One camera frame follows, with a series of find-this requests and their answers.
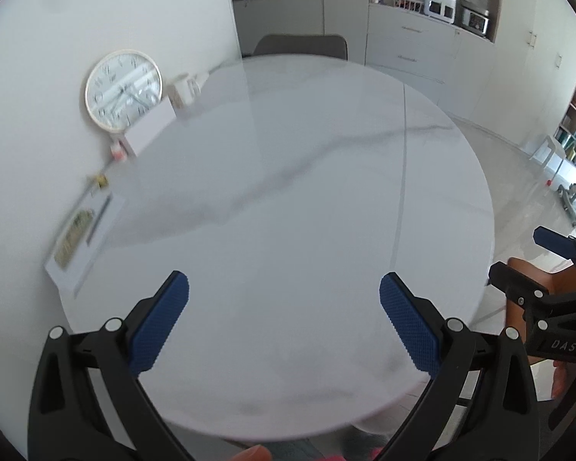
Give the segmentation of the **person's left hand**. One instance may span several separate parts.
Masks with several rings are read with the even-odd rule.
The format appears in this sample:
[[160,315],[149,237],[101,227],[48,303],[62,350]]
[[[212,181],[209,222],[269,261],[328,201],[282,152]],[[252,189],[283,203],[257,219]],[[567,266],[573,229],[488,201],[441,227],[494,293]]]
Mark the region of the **person's left hand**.
[[228,461],[271,461],[272,454],[264,445],[254,445],[235,455]]

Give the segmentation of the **person's right hand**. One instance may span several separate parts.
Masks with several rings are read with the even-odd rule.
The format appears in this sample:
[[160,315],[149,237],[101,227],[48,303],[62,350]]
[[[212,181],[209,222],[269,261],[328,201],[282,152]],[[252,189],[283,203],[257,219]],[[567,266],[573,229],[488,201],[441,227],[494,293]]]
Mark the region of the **person's right hand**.
[[554,374],[553,384],[551,385],[551,397],[556,400],[564,395],[568,386],[572,383],[574,377],[576,377],[576,363],[554,360],[553,367]]

